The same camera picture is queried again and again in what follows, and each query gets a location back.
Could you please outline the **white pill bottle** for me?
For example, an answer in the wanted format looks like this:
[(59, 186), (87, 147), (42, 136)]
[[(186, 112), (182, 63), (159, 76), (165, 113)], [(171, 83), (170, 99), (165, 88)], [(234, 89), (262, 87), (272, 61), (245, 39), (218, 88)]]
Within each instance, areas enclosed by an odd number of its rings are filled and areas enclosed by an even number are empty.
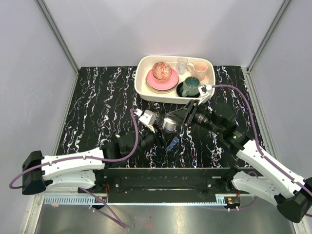
[(174, 122), (172, 119), (166, 117), (163, 120), (162, 129), (166, 132), (174, 132), (176, 125), (177, 125), (176, 122)]

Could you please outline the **blue pill organizer box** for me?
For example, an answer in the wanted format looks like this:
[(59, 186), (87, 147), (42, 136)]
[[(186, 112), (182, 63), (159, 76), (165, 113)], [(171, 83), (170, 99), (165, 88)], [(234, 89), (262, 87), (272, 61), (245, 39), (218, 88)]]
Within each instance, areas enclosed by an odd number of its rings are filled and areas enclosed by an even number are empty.
[(179, 143), (179, 139), (175, 137), (171, 143), (167, 146), (166, 150), (171, 151), (177, 144)]

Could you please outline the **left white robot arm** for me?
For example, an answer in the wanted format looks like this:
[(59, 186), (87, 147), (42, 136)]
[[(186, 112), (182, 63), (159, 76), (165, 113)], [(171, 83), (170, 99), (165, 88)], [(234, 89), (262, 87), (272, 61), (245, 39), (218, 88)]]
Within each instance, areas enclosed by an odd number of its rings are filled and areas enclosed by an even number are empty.
[(22, 194), (36, 195), (57, 187), (81, 187), (100, 193), (105, 181), (99, 172), (121, 167), (130, 157), (155, 146), (171, 150), (177, 144), (176, 136), (174, 131), (154, 126), (142, 136), (135, 128), (110, 143), (81, 153), (44, 156), (41, 151), (33, 151), (22, 165)]

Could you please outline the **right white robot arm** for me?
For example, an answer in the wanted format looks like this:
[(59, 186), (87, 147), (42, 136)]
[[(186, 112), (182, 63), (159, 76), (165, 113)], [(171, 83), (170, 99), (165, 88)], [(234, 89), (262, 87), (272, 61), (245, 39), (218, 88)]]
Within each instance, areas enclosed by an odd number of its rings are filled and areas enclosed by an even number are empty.
[(236, 124), (234, 111), (225, 103), (208, 111), (191, 100), (166, 114), (163, 128), (168, 129), (169, 124), (186, 127), (196, 124), (215, 133), (224, 150), (247, 162), (266, 178), (262, 181), (243, 171), (233, 170), (221, 181), (226, 193), (240, 190), (255, 195), (273, 204), (293, 223), (300, 223), (308, 216), (312, 206), (312, 179), (296, 174), (266, 152), (254, 136)]

